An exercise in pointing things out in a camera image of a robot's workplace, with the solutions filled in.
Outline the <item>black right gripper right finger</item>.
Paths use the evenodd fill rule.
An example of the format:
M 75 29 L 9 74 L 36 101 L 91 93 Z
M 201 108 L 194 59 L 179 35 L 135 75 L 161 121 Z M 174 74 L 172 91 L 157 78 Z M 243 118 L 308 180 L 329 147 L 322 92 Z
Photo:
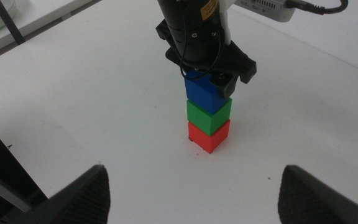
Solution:
M 358 223 L 358 204 L 296 165 L 287 165 L 278 195 L 282 223 Z

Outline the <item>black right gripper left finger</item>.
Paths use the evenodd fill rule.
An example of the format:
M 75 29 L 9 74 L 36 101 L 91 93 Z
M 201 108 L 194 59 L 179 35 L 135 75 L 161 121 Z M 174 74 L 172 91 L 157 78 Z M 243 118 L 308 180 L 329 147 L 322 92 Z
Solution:
M 48 198 L 38 189 L 30 210 L 8 219 L 10 224 L 87 224 L 108 222 L 109 176 L 96 164 Z

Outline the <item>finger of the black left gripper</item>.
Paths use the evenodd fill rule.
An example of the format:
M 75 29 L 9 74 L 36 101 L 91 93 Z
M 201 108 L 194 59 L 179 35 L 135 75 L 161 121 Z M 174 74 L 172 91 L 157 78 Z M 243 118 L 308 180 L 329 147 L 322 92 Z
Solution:
M 218 89 L 219 95 L 226 100 L 234 93 L 237 79 L 237 75 L 222 73 L 213 75 L 209 82 Z

